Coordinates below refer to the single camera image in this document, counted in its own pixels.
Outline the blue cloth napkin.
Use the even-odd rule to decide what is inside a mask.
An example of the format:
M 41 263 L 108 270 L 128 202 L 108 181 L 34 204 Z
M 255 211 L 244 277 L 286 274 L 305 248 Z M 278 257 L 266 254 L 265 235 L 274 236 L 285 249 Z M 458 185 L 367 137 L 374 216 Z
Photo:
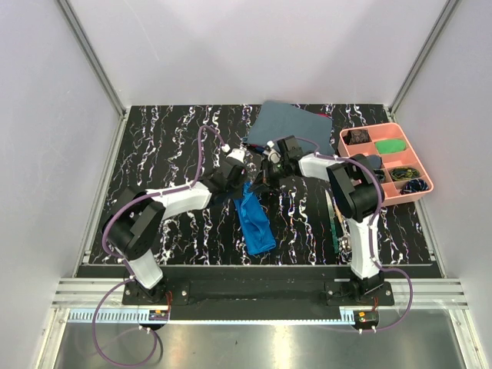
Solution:
M 247 253 L 252 256 L 268 252 L 276 247 L 270 222 L 258 196 L 250 191 L 251 182 L 243 184 L 242 197 L 234 199 Z

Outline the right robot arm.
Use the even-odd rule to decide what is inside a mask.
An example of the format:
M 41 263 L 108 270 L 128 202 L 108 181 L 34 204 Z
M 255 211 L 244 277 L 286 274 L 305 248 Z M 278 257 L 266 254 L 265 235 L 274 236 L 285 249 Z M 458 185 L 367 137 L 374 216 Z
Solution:
M 303 152 L 293 135 L 269 141 L 261 151 L 261 169 L 250 187 L 255 194 L 271 192 L 280 180 L 316 178 L 331 186 L 335 204 L 349 224 L 351 277 L 339 299 L 367 304 L 383 287 L 384 272 L 376 255 L 377 219 L 384 200 L 380 182 L 364 155 L 351 158 Z

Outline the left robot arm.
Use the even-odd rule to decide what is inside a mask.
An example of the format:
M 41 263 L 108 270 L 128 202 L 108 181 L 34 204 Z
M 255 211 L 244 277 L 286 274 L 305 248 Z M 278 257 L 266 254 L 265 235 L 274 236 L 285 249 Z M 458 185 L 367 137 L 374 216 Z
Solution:
M 166 294 L 163 271 L 151 251 L 162 221 L 241 197 L 247 174 L 242 154 L 234 149 L 194 184 L 146 191 L 128 188 L 111 209 L 102 245 L 115 252 L 149 304 L 160 303 Z

